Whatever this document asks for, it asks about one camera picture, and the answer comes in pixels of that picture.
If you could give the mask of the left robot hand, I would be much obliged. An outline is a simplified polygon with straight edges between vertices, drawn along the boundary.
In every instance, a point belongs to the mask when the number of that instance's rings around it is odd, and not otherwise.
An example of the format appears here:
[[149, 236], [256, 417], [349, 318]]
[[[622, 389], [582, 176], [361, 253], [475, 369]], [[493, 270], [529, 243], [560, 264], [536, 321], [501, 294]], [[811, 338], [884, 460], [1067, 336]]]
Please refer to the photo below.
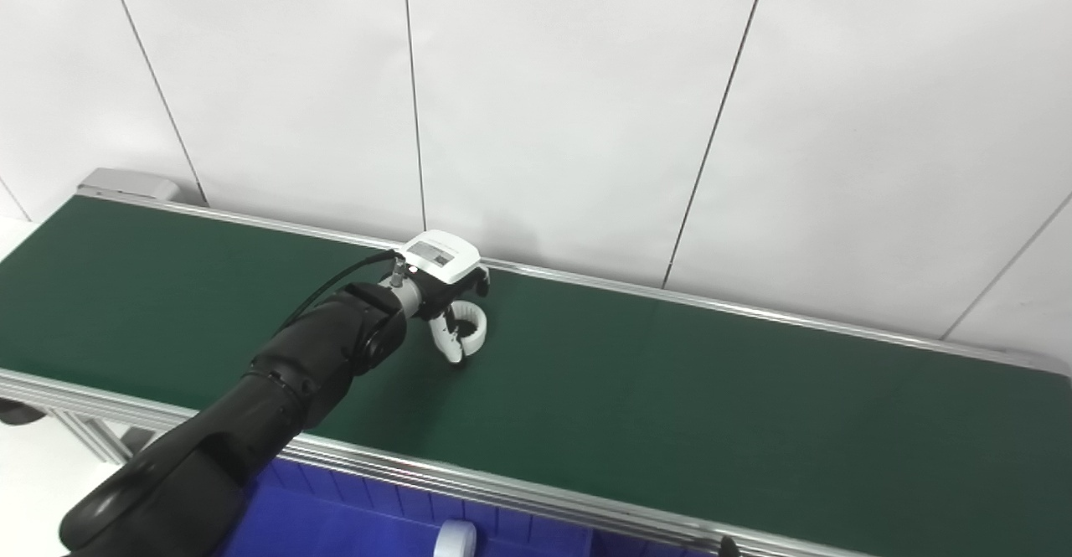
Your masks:
[[434, 346], [452, 366], [462, 366], [483, 347], [487, 314], [466, 295], [489, 293], [490, 271], [468, 241], [445, 231], [417, 235], [397, 251], [387, 285], [407, 317], [429, 325]]

